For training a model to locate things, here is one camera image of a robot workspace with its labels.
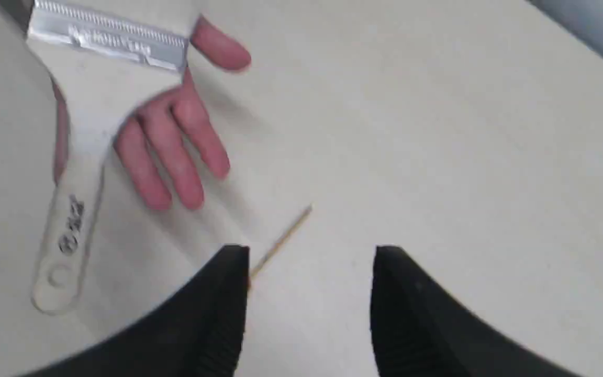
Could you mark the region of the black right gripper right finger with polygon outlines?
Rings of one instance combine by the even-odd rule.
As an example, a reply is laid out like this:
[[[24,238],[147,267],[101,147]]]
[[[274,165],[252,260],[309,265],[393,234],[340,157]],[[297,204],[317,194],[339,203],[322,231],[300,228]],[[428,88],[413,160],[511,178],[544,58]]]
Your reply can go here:
[[[380,376],[572,376],[486,324],[398,246],[376,247],[370,332]]]

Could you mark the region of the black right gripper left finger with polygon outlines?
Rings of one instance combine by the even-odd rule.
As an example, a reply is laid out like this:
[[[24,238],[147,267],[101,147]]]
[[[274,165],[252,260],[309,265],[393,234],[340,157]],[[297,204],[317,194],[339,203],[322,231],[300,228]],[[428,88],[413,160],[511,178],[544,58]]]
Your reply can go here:
[[[250,250],[224,245],[126,329],[31,376],[233,376],[247,318]]]

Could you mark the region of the bare human hand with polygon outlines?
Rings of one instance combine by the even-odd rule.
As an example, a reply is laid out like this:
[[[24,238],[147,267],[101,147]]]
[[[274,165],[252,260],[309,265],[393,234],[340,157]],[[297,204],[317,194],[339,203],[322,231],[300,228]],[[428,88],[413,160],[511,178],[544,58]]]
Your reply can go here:
[[[251,65],[251,54],[235,38],[206,17],[200,17],[192,35],[192,46],[208,62],[226,72],[242,72]],[[53,151],[53,182],[57,183],[68,159],[70,117],[62,91],[52,81],[57,101],[57,136]],[[166,169],[177,197],[184,207],[203,205],[204,188],[198,168],[184,141],[196,148],[204,165],[217,179],[230,171],[224,143],[211,124],[210,114],[195,86],[189,68],[180,86],[161,93],[129,117],[114,143],[122,167],[144,204],[156,212],[172,205],[172,193],[153,161],[154,152]]]

